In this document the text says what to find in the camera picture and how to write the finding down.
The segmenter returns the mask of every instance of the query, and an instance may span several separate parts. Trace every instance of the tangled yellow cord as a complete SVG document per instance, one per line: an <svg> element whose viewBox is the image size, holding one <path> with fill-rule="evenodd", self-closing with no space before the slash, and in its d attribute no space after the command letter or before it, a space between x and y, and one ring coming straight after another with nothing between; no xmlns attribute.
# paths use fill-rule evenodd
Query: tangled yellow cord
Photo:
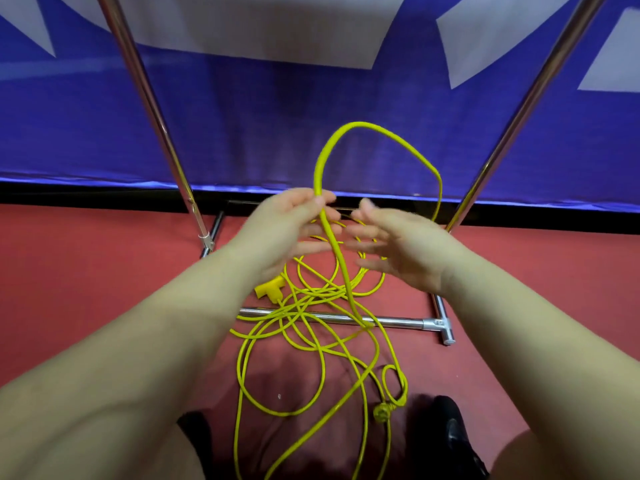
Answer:
<svg viewBox="0 0 640 480"><path fill-rule="evenodd" d="M322 177L323 177L324 165L327 161L327 158L329 158L329 155L331 154L333 147L336 145L338 140L340 140L340 138L345 133L347 133L347 131L353 128L358 128L358 127L368 128L368 129L378 131L384 134L385 136L395 140L396 142L404 146L407 150L409 150L416 158L418 158L418 160L420 160L436 176L438 180L438 203L436 205L436 209L432 217L432 219L435 220L435 218L438 215L438 210L440 209L440 201L442 200L442 179L440 177L440 174L433 167L433 165L431 165L431 163L429 163L414 147L412 147L404 139L400 138L394 133L391 133L391 131L388 131L372 123L366 123L363 121L348 123L342 126L341 128L339 128L331 136L331 138L329 138L329 140L324 145L322 152L320 152L320 156L318 157L318 160L316 163L316 170L314 172L314 193L316 195L320 195L322 192ZM353 386L347 391L347 393L343 395L340 398L340 400L335 405L333 405L333 407L331 407L331 409L329 409L329 411L327 411L327 413L318 422L316 422L316 424L313 425L313 427L311 427L308 430L308 432L306 432L302 437L300 437L298 441L293 443L282 455L280 455L280 457L276 460L276 462L274 462L274 464L267 470L267 473L265 475L265 480L267 480L268 478L271 477L271 475L273 475L274 471L276 471L276 469L280 466L280 464L284 460L286 460L295 450L300 448L302 444L304 444L311 436L313 436L320 428L322 428L324 424L327 421L329 421L329 419L331 419L332 416L334 416L334 414L336 414L338 409L340 409L340 407L342 407L342 405L345 402L347 402L347 400L352 395L354 395L356 390L359 388L362 393L364 427L362 431L362 441L360 443L360 452L358 454L358 461L352 476L353 480L355 480L358 476L358 473L362 466L362 461L364 459L364 452L365 452L365 447L367 443L367 434L369 430L369 411L367 408L367 393L365 391L365 386L364 386L364 381L367 378L371 378L373 380L373 382L375 383L380 393L381 402L373 409L373 417L377 422L386 424L386 427L387 427L387 444L385 448L385 457L382 462L382 466L380 468L378 480L380 480L385 473L385 468L387 466L387 462L389 459L389 453L391 451L391 423L390 423L391 413L396 408L405 405L407 393L408 393L408 384L407 384L406 377L404 376L404 373L400 368L400 364L398 363L396 352L393 348L393 345L391 344L391 340L388 337L387 331L384 329L384 327L382 327L382 325L380 324L376 316L373 313L371 313L368 309L366 309L363 305L361 305L359 302L357 302L354 298L355 296L368 296L374 293L375 291L377 291L380 288L380 286L382 286L382 283L384 282L384 279L385 279L385 275L382 274L380 276L380 280L378 281L378 284L376 284L372 288L372 290L369 290L366 292L353 291L353 289L362 281L364 275L366 275L368 270L364 268L360 268L360 270L358 271L358 273L353 279L349 277L344 256L340 251L341 242L336 240L331 230L330 223L327 220L327 217L324 213L324 210L320 213L320 221L322 223L322 227L328 239L325 239L320 236L314 236L314 237L316 239L329 241L329 243L331 244L333 254L335 255L335 268L333 270L331 277L326 278L322 274L318 273L315 269L308 266L303 261L304 256L300 258L296 258L295 261L297 266L298 278L300 279L300 282L304 287L302 288L297 287L291 282L291 279L289 278L289 275L287 273L287 266L285 265L284 270L281 273L281 276L285 279L286 283L288 284L291 290L290 295L288 295L283 300L279 301L278 304L280 307L272 311L272 313L268 315L265 315L262 317L238 316L237 318L239 320L247 321L247 322L256 322L255 326L251 329L249 333L244 334L236 330L231 330L231 333L233 333L236 337L244 339L242 346L240 347L240 352L238 353L238 359L236 364L236 373L237 373L238 384L240 384L240 393L238 395L236 429L234 432L234 465L236 468L236 476L238 480L242 479L242 475L240 473L239 459L238 459L238 435L240 430L240 418L242 414L243 399L246 397L249 400L249 402L251 402L256 408L270 415L274 415L278 417L289 417L289 416L297 416L299 414L302 414L304 411L307 411L316 402L316 400L320 396L320 393L322 393L322 389L324 387L324 379L326 376L324 354L336 355L338 357L344 357L348 359L348 361L350 362L355 372L357 380L353 384ZM336 222L336 224L345 226L345 224L341 222ZM360 254L360 257L362 258L365 257L364 253L359 253L359 254ZM302 268L306 269L307 271L309 271L310 273L312 273L313 275L315 275L316 277L324 281L324 286L322 286L321 288L310 286L305 281L304 276L302 275ZM342 277L344 279L343 285L338 285L333 282L336 276L338 275L338 272L341 272ZM338 299L347 300L350 311L347 311L345 308L336 304L335 301ZM341 314L350 316L353 320L359 323L360 328L355 333L352 333L348 337L341 338L332 329L331 326L325 323L322 319L316 317L312 312L307 311L309 306L320 305L322 303L327 303L328 305L338 310ZM382 369L381 379L378 379L378 377L376 377L376 375L372 373L373 368L375 367L378 361L378 357L380 355L380 344L378 343L377 338L375 337L375 335L371 330L373 328L373 325L368 324L362 320L362 315L360 314L358 309L360 309L361 311L366 313L368 316L370 316L373 322L375 323L375 325L380 329L380 332L382 332L382 335L385 338L389 352L393 359L392 364L387 364ZM306 335L304 335L298 328L296 324L298 320L300 320L304 324L305 328L309 333L310 339ZM309 320L313 320L315 322L320 323L320 325L322 325L335 339L335 342L329 345L321 345L313 328L309 323ZM272 328L272 326L277 326L277 328L274 330L268 331L268 329ZM300 345L299 343L296 343L295 341L293 341L293 339L287 334L287 329L290 329L290 328L293 329L293 331L298 336L298 338L302 340L306 344L306 346ZM357 357L354 357L353 355L351 355L346 346L346 343L349 340L356 338L363 331L365 331L369 335L375 347L375 354L370 363L365 363L362 360L358 359ZM256 341L260 339L267 339L268 337L273 337L279 334L282 334L284 339L286 339L286 341L288 341L288 343L290 343L292 347L299 350L303 350L303 351L317 352L320 357L321 377L320 377L320 383L318 384L316 393L306 405L304 405L302 408L296 411L274 411L265 407L264 405L260 404L251 395L251 393L249 393L249 391L246 389L244 384L244 379L246 377L246 370L249 363L249 356L251 354L251 351ZM338 346L340 346L342 351L334 350L334 348ZM390 370L393 370L396 372L398 381L400 383L401 392L397 398L394 397L389 392L389 389L387 387L386 377L387 377L387 372Z"/></svg>

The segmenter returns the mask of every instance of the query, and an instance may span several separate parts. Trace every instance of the yellow power plug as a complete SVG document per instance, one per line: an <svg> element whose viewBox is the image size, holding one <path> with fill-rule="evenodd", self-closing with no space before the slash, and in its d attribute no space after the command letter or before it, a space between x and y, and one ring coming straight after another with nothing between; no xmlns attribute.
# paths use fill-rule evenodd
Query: yellow power plug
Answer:
<svg viewBox="0 0 640 480"><path fill-rule="evenodd" d="M281 275L277 275L271 281L267 281L259 286L256 286L253 290L255 291L255 295L258 298L262 298L264 295L267 295L272 303L275 305L278 304L279 301L282 301L282 288L286 282Z"/></svg>

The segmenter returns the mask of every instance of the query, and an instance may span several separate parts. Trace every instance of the red carpet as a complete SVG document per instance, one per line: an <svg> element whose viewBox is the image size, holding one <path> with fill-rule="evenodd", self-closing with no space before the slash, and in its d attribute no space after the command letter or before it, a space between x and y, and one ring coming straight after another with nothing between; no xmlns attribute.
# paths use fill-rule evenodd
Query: red carpet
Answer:
<svg viewBox="0 0 640 480"><path fill-rule="evenodd" d="M195 227L181 214L2 205L0 222L0 384L116 318L200 253ZM220 243L241 222L228 218ZM477 227L462 227L456 236L640 358L640 236ZM326 270L333 265L327 255L312 263ZM379 315L432 315L423 294L392 278L363 301ZM526 425L455 320L454 327L458 342L452 347L439 345L436 334L429 332L390 330L389 335L408 377L410 395L452 396L465 416L474 448L491 464ZM258 399L282 410L306 403L319 377L316 356L293 351L283 342L276 338L256 347L248 380ZM233 337L225 341L192 404L209 409L216 458L224 470L228 470L237 403L238 345ZM367 339L353 347L363 356L371 350ZM388 353L383 357L388 360ZM345 363L329 362L328 369L321 401L302 417L276 420L245 405L240 444L247 471L264 471L347 390L353 378ZM350 472L359 446L360 402L350 400L286 462L283 472L304 470L336 478ZM390 468L397 472L405 413L394 413ZM380 433L373 427L371 469L378 467Z"/></svg>

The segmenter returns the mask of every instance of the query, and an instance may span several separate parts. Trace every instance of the black baseboard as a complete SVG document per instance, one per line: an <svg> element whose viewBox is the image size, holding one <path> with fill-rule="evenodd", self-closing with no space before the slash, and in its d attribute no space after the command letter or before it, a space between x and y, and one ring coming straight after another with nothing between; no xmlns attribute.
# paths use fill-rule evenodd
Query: black baseboard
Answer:
<svg viewBox="0 0 640 480"><path fill-rule="evenodd" d="M203 214L213 215L226 209L229 215L246 216L265 194L196 191L195 197ZM356 197L340 197L337 207L353 209ZM430 216L434 204L400 199L373 199L380 207L416 212ZM76 185L39 185L0 183L0 203L80 207L88 209L152 210L186 212L178 190L121 189L114 187L80 187ZM456 204L444 202L438 222L446 224ZM475 204L464 224L491 227L572 230L640 234L640 214L599 210L551 209L513 205Z"/></svg>

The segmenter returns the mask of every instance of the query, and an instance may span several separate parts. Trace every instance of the person's left hand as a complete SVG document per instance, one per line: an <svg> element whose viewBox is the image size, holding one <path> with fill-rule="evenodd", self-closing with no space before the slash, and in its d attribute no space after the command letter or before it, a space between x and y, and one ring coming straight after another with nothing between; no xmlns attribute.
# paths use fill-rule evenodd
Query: person's left hand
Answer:
<svg viewBox="0 0 640 480"><path fill-rule="evenodd" d="M323 208L327 219L340 220L340 212L326 206L333 201L333 192L323 190L322 196L314 197L313 189L307 188L290 189L269 197L253 211L226 247L254 270L255 286L270 281L289 259L331 250L328 242L298 239L323 234L319 223L310 223ZM332 225L335 234L341 229Z"/></svg>

